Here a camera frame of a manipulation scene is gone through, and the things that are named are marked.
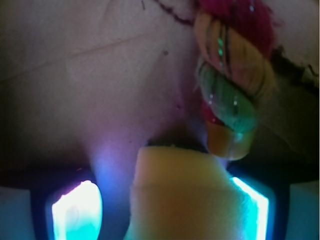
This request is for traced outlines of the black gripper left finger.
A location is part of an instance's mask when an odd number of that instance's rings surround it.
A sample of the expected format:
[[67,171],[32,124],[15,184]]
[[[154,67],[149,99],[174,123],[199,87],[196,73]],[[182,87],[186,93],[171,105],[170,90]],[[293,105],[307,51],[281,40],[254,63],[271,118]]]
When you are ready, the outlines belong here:
[[97,240],[103,200],[92,172],[46,172],[30,190],[37,240]]

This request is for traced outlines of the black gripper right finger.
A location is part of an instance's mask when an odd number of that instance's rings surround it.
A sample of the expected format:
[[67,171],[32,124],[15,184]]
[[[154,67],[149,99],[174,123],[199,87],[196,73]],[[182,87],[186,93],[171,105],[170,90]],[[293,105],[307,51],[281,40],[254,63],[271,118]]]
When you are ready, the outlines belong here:
[[289,217],[289,189],[284,184],[232,173],[230,180],[249,197],[245,232],[250,240],[284,240]]

